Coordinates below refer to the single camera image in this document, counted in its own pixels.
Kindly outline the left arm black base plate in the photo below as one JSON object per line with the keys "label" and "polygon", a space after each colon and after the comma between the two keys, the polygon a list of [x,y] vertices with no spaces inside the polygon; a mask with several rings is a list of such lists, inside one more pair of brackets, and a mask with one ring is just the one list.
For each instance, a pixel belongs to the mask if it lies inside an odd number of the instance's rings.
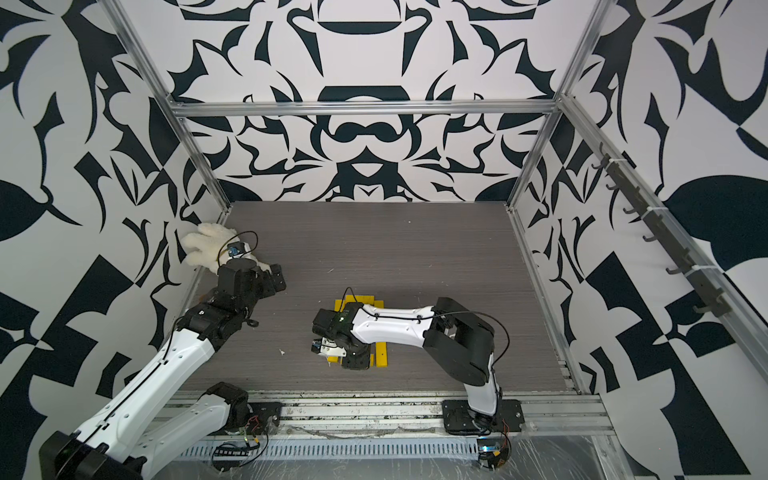
{"label": "left arm black base plate", "polygon": [[272,434],[280,426],[283,406],[279,401],[239,403],[230,409],[224,426],[214,435],[234,434],[240,430],[252,436]]}

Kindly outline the yellow block front edge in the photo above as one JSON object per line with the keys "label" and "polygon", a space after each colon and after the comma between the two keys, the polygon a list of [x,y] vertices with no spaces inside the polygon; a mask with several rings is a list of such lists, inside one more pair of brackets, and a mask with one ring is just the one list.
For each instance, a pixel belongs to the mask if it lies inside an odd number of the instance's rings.
{"label": "yellow block front edge", "polygon": [[367,364],[364,364],[361,357],[347,358],[340,356],[329,356],[327,361],[330,364],[338,364],[342,368],[350,370],[366,370],[376,366],[376,360],[374,355],[369,356]]}

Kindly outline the yellow block top bar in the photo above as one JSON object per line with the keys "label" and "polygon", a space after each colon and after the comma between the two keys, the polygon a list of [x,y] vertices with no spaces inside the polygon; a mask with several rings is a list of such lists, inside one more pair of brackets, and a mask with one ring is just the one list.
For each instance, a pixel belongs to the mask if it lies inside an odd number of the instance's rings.
{"label": "yellow block top bar", "polygon": [[346,306],[349,303],[362,303],[362,304],[365,304],[365,305],[375,306],[376,305],[376,299],[372,295],[354,296],[354,295],[351,295],[351,294],[347,294],[347,295],[344,296],[342,305]]}

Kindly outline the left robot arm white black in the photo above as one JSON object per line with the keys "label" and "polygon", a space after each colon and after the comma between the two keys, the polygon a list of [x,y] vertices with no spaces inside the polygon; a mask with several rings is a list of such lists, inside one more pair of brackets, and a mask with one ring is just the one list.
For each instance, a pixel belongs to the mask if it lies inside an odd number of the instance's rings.
{"label": "left robot arm white black", "polygon": [[44,479],[151,479],[202,438],[244,427],[248,393],[227,382],[207,389],[190,407],[157,428],[156,415],[189,377],[252,319],[257,302],[286,288],[278,264],[237,258],[218,283],[188,308],[155,357],[105,407],[74,432],[53,433],[39,449]]}

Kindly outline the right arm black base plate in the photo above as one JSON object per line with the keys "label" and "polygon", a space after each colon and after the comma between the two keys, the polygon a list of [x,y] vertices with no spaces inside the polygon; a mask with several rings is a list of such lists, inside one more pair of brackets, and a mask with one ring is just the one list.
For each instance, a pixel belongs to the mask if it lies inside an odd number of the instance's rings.
{"label": "right arm black base plate", "polygon": [[441,407],[444,429],[455,436],[518,433],[525,423],[521,403],[515,399],[500,400],[493,416],[471,410],[467,400],[443,400]]}

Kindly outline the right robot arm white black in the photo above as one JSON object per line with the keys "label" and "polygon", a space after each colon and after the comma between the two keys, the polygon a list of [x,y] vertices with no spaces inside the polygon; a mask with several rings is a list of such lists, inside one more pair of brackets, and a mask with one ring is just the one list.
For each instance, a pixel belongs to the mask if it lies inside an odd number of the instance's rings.
{"label": "right robot arm white black", "polygon": [[464,385],[469,416],[488,423],[497,416],[502,390],[495,372],[495,331],[476,311],[440,297],[433,306],[387,309],[359,301],[338,311],[321,309],[312,323],[313,353],[336,358],[348,370],[366,370],[379,343],[424,350]]}

